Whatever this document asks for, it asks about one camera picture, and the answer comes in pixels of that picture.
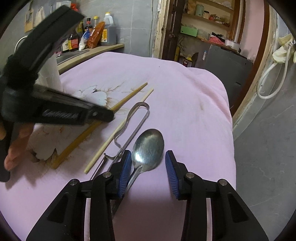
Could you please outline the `person's left hand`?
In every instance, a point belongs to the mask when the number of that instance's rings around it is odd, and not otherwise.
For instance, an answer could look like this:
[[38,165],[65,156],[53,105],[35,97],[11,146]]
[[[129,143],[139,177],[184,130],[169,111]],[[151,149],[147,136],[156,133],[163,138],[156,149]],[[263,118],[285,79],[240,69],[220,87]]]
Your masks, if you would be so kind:
[[4,160],[4,168],[11,171],[22,161],[31,160],[33,155],[27,150],[28,142],[34,130],[34,123],[21,124],[17,138],[11,143]]

